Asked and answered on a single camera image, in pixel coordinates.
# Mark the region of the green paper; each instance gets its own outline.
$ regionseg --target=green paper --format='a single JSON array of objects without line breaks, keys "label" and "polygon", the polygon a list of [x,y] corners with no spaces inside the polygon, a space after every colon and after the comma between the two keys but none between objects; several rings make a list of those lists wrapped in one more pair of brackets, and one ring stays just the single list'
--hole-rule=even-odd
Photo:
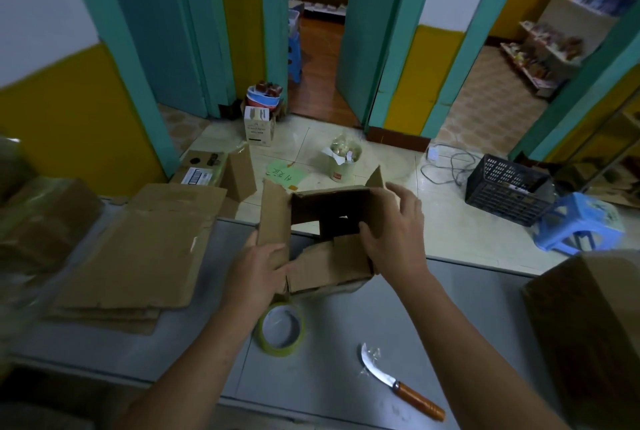
[{"label": "green paper", "polygon": [[298,190],[298,184],[307,177],[307,173],[284,160],[274,160],[267,165],[267,177],[287,189]]}]

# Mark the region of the door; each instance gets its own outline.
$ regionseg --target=door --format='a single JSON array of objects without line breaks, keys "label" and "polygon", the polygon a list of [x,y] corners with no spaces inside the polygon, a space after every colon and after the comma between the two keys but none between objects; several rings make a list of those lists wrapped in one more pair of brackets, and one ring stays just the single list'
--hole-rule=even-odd
[{"label": "door", "polygon": [[399,0],[349,0],[335,87],[365,124],[387,58]]},{"label": "door", "polygon": [[184,0],[118,0],[156,102],[206,118]]}]

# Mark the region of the wooden knife handle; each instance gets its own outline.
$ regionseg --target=wooden knife handle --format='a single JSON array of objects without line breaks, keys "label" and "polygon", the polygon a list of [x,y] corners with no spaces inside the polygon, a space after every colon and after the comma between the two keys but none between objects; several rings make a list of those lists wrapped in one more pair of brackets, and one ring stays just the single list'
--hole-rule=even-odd
[{"label": "wooden knife handle", "polygon": [[412,390],[409,386],[404,383],[400,383],[400,381],[396,381],[396,384],[393,387],[393,391],[396,396],[400,397],[402,400],[409,403],[416,410],[420,410],[428,417],[433,418],[439,422],[444,421],[444,410],[441,409],[436,403],[431,400],[427,400],[420,393]]}]

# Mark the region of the gray tabletop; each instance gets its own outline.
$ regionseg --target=gray tabletop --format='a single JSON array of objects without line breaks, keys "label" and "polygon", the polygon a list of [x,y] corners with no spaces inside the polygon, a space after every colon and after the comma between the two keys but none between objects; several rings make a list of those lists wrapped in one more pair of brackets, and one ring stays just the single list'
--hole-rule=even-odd
[{"label": "gray tabletop", "polygon": [[[214,225],[191,305],[163,312],[152,336],[40,322],[12,345],[14,359],[119,383],[153,383],[217,308],[225,273],[252,229],[228,220]],[[315,240],[293,235],[292,256]],[[559,410],[520,295],[529,278],[433,260],[429,269],[482,335]],[[409,316],[382,277],[353,294],[296,304],[305,321],[296,352],[286,358],[268,356],[249,337],[222,403],[343,428],[458,428]],[[380,350],[380,368],[443,407],[446,421],[430,420],[363,373],[358,358],[362,342]]]}]

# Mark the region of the hand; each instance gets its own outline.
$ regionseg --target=hand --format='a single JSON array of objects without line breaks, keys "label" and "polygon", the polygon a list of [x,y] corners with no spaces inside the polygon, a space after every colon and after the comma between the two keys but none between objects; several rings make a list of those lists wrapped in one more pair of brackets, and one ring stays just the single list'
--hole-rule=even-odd
[{"label": "hand", "polygon": [[277,270],[268,268],[269,255],[285,244],[256,246],[258,231],[251,233],[244,248],[227,273],[220,310],[237,313],[240,321],[252,328],[267,309],[273,296],[285,286],[291,264]]},{"label": "hand", "polygon": [[[424,253],[422,201],[404,187],[387,182],[387,188],[373,187],[384,213],[384,230],[374,238],[369,226],[360,223],[360,238],[378,272],[396,291],[411,284],[415,276],[428,273]],[[398,209],[395,192],[400,197]]]}]

